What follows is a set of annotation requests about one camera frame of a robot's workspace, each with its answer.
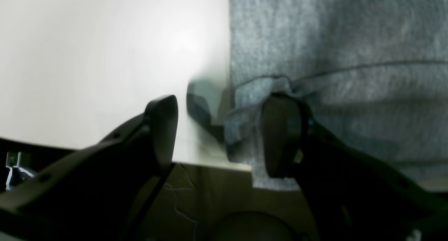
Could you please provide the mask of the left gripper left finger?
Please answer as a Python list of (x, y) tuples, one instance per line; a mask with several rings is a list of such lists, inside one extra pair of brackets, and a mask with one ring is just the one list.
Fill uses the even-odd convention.
[(166, 95), (82, 150), (1, 139), (1, 240), (130, 240), (174, 168)]

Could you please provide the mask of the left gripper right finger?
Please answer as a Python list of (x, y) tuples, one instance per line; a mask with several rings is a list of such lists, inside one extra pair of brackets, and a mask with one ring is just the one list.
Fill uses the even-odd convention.
[(270, 178), (293, 178), (322, 241), (446, 241), (447, 199), (315, 121), (309, 106), (283, 94), (262, 105)]

